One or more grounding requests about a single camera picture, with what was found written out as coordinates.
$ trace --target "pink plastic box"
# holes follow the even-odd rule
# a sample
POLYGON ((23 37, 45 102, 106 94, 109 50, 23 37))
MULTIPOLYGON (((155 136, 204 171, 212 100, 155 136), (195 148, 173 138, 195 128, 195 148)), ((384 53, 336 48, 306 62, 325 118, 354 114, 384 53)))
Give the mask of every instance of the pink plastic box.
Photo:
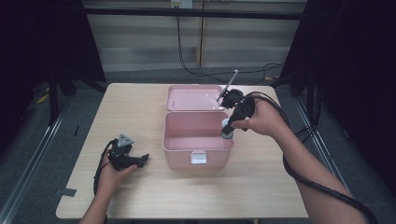
POLYGON ((169 167, 222 168, 227 164, 233 139, 220 136, 228 115, 216 102, 217 85, 174 85, 168 90, 163 148, 169 167))

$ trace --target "black curtain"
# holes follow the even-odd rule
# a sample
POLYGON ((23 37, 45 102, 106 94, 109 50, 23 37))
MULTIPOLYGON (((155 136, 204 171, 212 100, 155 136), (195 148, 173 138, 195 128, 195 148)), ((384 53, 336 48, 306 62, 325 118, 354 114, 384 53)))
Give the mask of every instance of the black curtain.
MULTIPOLYGON (((308 1, 305 13, 327 10, 321 2, 308 1)), ((396 195, 396 2, 346 0, 332 7, 339 10, 325 27, 301 22, 281 76, 301 71, 291 84, 299 93, 312 74, 326 105, 396 195)))
POLYGON ((0 136, 8 143, 33 98, 33 88, 54 78, 106 81, 85 14, 51 7, 83 7, 80 0, 0 2, 0 136))

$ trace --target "black cable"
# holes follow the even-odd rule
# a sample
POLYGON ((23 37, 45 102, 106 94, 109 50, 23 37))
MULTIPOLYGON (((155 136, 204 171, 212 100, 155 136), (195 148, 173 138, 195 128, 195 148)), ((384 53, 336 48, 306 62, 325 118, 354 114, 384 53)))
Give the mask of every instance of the black cable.
MULTIPOLYGON (((177 49, 178 49, 178 58, 180 61, 181 66, 183 67, 184 70, 186 70, 188 73, 190 73, 193 76, 196 77, 212 77, 214 79, 216 79, 217 81, 220 82, 224 82, 227 83, 228 80, 224 80, 221 78, 218 78, 216 76, 220 76, 220 75, 230 75, 233 74, 233 72, 221 72, 221 73, 212 73, 212 74, 207 74, 207 73, 201 73, 201 72, 192 72, 184 63, 184 59, 183 59, 183 53, 182 53, 182 49, 181 49, 181 38, 180 38, 180 18, 176 17, 177 20, 177 49)), ((268 63, 266 64, 261 70, 255 70, 255 71, 240 71, 240 74, 252 74, 252 73, 260 73, 263 72, 263 76, 258 80, 255 81, 253 83, 247 84, 247 85, 257 85, 260 82, 262 82, 263 80, 265 80, 265 71, 268 71, 270 69, 274 69, 278 66, 283 65, 284 63, 268 63)))
MULTIPOLYGON (((98 189, 98 184, 99 184, 99 177, 100 177, 100 174, 102 173, 103 168, 110 163, 110 161, 108 161, 102 165, 103 159, 105 158, 105 155, 107 153, 107 149, 110 145, 113 145, 115 142, 116 142, 116 139, 110 141, 102 152, 102 155, 99 160, 98 168, 96 169, 95 176, 93 177, 93 195, 96 195, 96 191, 98 189)), ((107 215, 105 216, 105 220, 103 223, 104 224, 107 223, 107 215)))
POLYGON ((301 143, 304 143, 308 138, 311 136, 312 133, 309 133, 303 140, 301 140, 301 143))
POLYGON ((295 132, 294 134, 296 136, 301 136, 303 134, 309 133, 309 135, 302 141, 304 142, 318 127, 318 122, 320 118, 320 112, 321 112, 321 101, 322 101, 322 96, 320 94, 320 91, 318 90, 318 87, 315 87, 315 103, 314 103, 314 108, 315 108, 315 113, 313 120, 308 124, 308 126, 303 127, 300 131, 295 132))
MULTIPOLYGON (((282 108, 275 102, 274 99, 272 99, 270 96, 268 96, 267 94, 264 94, 262 92, 258 92, 258 91, 254 91, 249 93, 247 96, 245 97, 241 97, 241 98, 253 98, 253 99, 261 99, 264 100, 265 102, 269 103, 270 105, 272 105, 281 115, 282 119, 285 121, 285 123, 290 126, 288 118, 286 117, 285 112, 282 110, 282 108), (257 96, 257 95, 251 95, 253 93, 259 93, 262 94, 265 97, 262 96, 257 96)), ((357 200, 346 196, 343 193, 340 193, 334 189, 330 189, 328 187, 325 187, 323 185, 320 185, 314 181, 308 180, 300 175, 298 175, 288 164, 288 162, 286 161, 286 158, 283 156, 283 164, 285 166, 285 170, 286 172, 293 177, 296 181, 299 181, 300 183, 303 183, 305 185, 307 185, 310 188, 313 189, 317 189, 323 193, 326 193, 334 198, 336 198, 337 200, 340 200, 343 203, 349 204, 350 206, 356 208, 357 210, 361 211, 369 220, 369 222, 371 224, 376 224, 377 223, 377 219, 374 215, 374 213, 368 209, 366 206, 364 206, 362 203, 358 202, 357 200)))
POLYGON ((323 192, 327 195, 333 196, 334 198, 340 200, 343 203, 347 203, 350 206, 356 208, 357 210, 361 211, 368 219, 368 221, 371 224, 376 224, 377 223, 377 219, 374 215, 374 213, 368 209, 366 206, 364 206, 362 203, 358 202, 357 200, 346 196, 343 193, 340 193, 334 189, 329 189, 323 185, 320 185, 314 181, 308 180, 303 178, 302 176, 298 175, 296 172, 294 172, 294 170, 289 166, 288 162, 286 161, 286 158, 283 157, 283 164, 285 166, 285 170, 286 172, 293 177, 295 180, 299 181, 300 183, 303 183, 305 185, 307 185, 310 188, 313 189, 317 189, 320 192, 323 192))

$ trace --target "wooden table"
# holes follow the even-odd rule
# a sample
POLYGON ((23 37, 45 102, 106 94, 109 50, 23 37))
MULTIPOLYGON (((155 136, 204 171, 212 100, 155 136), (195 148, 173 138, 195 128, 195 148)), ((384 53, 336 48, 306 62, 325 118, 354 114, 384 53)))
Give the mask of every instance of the wooden table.
MULTIPOLYGON (((225 168, 176 171, 163 150, 167 84, 111 84, 67 184, 74 197, 63 196, 56 215, 81 218, 93 198, 92 184, 106 144, 123 133, 135 140, 131 156, 149 153, 114 195, 107 215, 130 219, 307 217, 295 181, 287 175, 276 142, 240 130, 225 168)), ((262 91, 277 100, 274 89, 231 86, 244 94, 262 91)))

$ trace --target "box lid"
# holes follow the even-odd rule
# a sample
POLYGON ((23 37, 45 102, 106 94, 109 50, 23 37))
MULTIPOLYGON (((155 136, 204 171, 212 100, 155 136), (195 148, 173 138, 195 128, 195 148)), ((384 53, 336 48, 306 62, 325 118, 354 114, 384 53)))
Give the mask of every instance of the box lid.
POLYGON ((222 111, 221 99, 217 102, 221 91, 219 85, 172 85, 166 107, 170 111, 222 111))

